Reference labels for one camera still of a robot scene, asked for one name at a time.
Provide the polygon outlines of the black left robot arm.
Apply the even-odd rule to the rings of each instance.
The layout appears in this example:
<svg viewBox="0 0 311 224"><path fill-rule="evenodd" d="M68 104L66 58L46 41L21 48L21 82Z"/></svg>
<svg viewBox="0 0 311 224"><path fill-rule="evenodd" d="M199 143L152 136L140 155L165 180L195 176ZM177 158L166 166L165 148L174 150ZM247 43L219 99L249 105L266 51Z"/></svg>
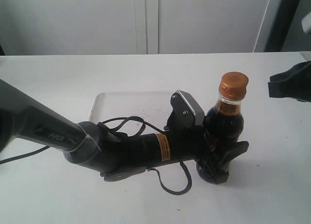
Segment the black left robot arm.
<svg viewBox="0 0 311 224"><path fill-rule="evenodd" d="M70 163L100 172L107 182L155 170L159 166L195 160L216 184L228 179L222 166L245 153L248 142L229 143L211 152L203 125L205 115L196 100L178 90L164 130L133 136L109 128L105 121L73 123L6 83L0 83L0 146L16 138L53 147Z"/></svg>

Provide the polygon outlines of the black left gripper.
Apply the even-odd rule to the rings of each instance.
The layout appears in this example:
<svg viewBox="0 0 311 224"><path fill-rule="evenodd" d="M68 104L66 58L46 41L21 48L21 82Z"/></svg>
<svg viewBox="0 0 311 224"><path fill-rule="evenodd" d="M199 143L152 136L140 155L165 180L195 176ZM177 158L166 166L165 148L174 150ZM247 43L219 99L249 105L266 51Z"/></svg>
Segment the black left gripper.
<svg viewBox="0 0 311 224"><path fill-rule="evenodd" d="M207 181L212 184L225 183L229 177L229 164L236 157L247 152L248 141L230 142L219 145L212 153L206 138L203 124L186 126L187 116L172 112L165 126L165 135L169 139L172 161L199 161L206 159Z"/></svg>

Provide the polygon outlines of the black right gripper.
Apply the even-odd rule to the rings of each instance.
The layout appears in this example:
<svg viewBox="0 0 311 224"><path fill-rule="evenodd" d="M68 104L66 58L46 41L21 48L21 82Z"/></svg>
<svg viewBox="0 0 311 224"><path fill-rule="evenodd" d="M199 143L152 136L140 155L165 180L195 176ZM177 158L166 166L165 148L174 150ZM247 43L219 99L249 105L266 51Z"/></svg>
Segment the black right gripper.
<svg viewBox="0 0 311 224"><path fill-rule="evenodd" d="M292 98L300 102L311 101L311 62L294 65L286 72L270 76L270 98Z"/></svg>

